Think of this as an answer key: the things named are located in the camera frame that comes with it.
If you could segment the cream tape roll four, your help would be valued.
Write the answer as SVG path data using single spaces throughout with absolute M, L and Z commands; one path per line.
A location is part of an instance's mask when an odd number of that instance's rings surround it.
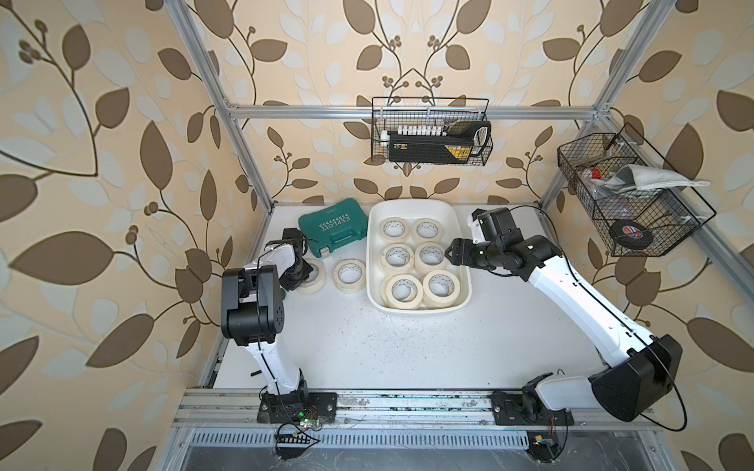
M 414 251 L 404 243 L 393 243 L 381 252 L 379 266 L 386 276 L 406 274 L 414 270 Z

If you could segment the cream tape roll two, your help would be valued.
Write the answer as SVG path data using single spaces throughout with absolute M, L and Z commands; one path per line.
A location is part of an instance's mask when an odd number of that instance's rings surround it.
M 423 302 L 432 309 L 450 307 L 461 295 L 461 282 L 451 272 L 434 270 L 422 280 Z

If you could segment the cream tape roll one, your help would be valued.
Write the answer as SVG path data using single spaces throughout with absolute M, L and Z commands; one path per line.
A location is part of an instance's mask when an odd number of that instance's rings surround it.
M 424 290 L 418 278 L 409 274 L 400 274 L 385 280 L 382 294 L 390 308 L 415 310 L 422 303 Z

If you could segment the cream tape roll three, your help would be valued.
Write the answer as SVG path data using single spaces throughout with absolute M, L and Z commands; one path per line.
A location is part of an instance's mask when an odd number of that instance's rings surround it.
M 314 294 L 326 285 L 326 270 L 324 265 L 318 260 L 306 259 L 306 263 L 312 268 L 312 271 L 302 281 L 296 291 L 301 294 Z

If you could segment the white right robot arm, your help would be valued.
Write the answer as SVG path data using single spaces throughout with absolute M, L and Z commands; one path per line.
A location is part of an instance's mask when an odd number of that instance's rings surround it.
M 455 266 L 493 272 L 499 269 L 546 294 L 585 333 L 604 366 L 575 376 L 542 374 L 522 388 L 530 420 L 546 411 L 602 408 L 632 422 L 675 390 L 683 354 L 670 335 L 657 337 L 637 324 L 581 277 L 563 251 L 543 235 L 475 243 L 454 239 L 445 251 Z

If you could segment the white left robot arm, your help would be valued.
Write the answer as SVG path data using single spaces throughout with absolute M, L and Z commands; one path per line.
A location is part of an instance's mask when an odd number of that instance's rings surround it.
M 304 374 L 278 339 L 285 324 L 284 293 L 296 290 L 312 272 L 305 252 L 306 236 L 287 228 L 255 261 L 222 275 L 221 332 L 251 354 L 267 396 L 283 403 L 305 402 L 307 396 Z

